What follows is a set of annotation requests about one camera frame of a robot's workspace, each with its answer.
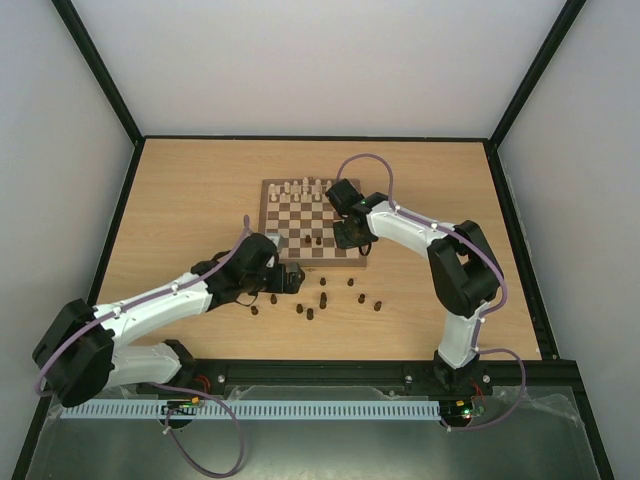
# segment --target white wall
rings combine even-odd
[[[0,478],[37,397],[31,351],[86,296],[132,146],[48,0],[0,2]]]
[[[563,357],[638,478],[640,3],[587,2],[500,149]]]
[[[145,134],[489,136],[564,0],[75,0]]]

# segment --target white robotic arm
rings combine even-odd
[[[369,230],[378,238],[388,238],[404,245],[425,260],[429,259],[427,250],[433,241],[442,239],[447,234],[435,228],[425,227],[424,223],[440,224],[451,230],[455,228],[452,223],[438,222],[407,209],[403,211],[408,215],[401,215],[399,211],[399,205],[391,208],[388,201],[380,202],[367,215]],[[422,219],[423,222],[418,223],[415,218]],[[452,368],[462,368],[475,357],[473,333],[482,311],[488,306],[487,302],[482,302],[470,317],[456,315],[447,310],[444,337],[438,346],[438,353]]]
[[[477,356],[475,344],[482,315],[495,298],[499,281],[454,236],[465,237],[497,265],[480,227],[470,221],[461,225],[439,222],[392,205],[381,193],[365,198],[346,179],[338,181],[327,197],[343,219],[334,224],[338,247],[357,247],[368,254],[373,242],[387,238],[429,261],[436,294],[446,309],[444,337],[436,359],[446,364],[449,374],[469,364]],[[464,264],[461,256],[468,257]]]
[[[60,311],[33,359],[65,407],[117,385],[185,386],[193,377],[195,361],[180,342],[130,344],[175,320],[235,302],[242,293],[297,293],[304,272],[296,263],[278,262],[279,240],[254,233],[233,252],[221,252],[174,281],[127,300],[93,308],[82,299],[74,300]],[[227,254],[229,258],[222,261]],[[78,336],[82,329],[86,331]],[[77,339],[62,348],[74,336]]]

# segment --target wooden tabletop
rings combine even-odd
[[[228,250],[251,216],[257,229],[265,178],[332,177],[344,159],[371,152],[395,175],[394,199],[442,221],[466,219],[483,229],[505,273],[509,301],[487,318],[481,348],[507,347],[539,359],[484,150],[479,143],[147,140],[115,242],[99,303],[122,300],[167,283],[200,260]],[[375,160],[345,170],[365,195],[386,193],[387,173]],[[299,294],[271,305],[261,294],[248,308],[226,305],[174,322],[139,341],[180,340],[198,358],[295,360],[427,360],[442,338],[444,308],[429,266],[388,240],[373,245],[362,269],[309,269]],[[325,277],[327,284],[320,286]],[[355,285],[347,286],[353,278]],[[321,292],[328,306],[318,308]],[[366,295],[359,304],[360,294]],[[373,304],[382,302],[375,312]],[[298,315],[296,304],[315,318]],[[509,358],[496,355],[495,358]]]

